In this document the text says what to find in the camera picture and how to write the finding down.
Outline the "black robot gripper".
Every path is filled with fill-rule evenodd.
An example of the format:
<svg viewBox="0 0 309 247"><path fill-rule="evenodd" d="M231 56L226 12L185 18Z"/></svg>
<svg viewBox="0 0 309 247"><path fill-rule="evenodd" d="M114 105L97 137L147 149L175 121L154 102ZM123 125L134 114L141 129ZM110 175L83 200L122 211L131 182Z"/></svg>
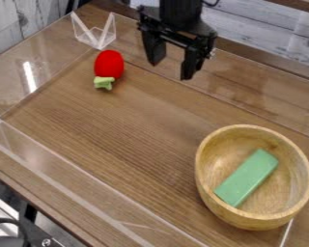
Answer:
<svg viewBox="0 0 309 247"><path fill-rule="evenodd" d="M209 58L217 32L202 20L202 0L158 0L158 6L137 7L142 45L151 66L166 57L166 41L182 47L179 79L189 80Z"/></svg>

